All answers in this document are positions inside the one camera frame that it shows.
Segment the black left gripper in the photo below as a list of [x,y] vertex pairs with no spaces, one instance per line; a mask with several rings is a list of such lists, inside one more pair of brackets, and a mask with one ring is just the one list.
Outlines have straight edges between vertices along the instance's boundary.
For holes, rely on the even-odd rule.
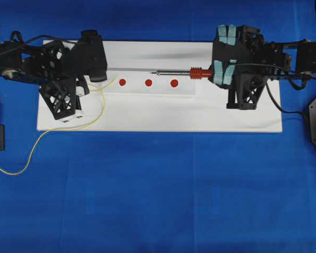
[[[68,81],[75,86],[75,94],[89,94],[87,80],[97,83],[107,80],[107,61],[103,41],[97,30],[81,32],[74,41],[50,41],[42,46],[25,44],[21,54],[27,55],[21,63],[21,82],[45,85],[52,81]],[[74,69],[75,77],[63,73],[65,68]]]

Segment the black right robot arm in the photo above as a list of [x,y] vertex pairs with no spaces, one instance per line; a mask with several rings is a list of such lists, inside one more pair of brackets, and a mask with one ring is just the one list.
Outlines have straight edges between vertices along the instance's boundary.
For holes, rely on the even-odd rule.
[[209,72],[211,83],[244,98],[262,92],[268,80],[303,90],[315,78],[316,42],[267,42],[257,27],[220,25]]

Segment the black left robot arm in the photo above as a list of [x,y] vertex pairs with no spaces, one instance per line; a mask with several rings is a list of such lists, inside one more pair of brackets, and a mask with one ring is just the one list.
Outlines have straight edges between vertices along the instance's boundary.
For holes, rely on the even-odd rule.
[[102,37],[96,30],[86,30],[76,42],[50,35],[24,41],[20,32],[13,31],[9,41],[0,42],[0,76],[38,84],[48,95],[75,93],[77,85],[87,94],[85,76],[91,82],[107,79]]

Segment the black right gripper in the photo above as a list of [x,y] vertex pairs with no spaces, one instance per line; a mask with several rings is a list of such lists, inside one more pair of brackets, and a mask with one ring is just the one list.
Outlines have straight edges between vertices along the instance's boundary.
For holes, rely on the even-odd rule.
[[291,42],[266,42],[256,27],[219,25],[212,46],[213,83],[221,89],[233,90],[242,77],[287,78],[292,59],[284,52],[288,49],[292,49]]

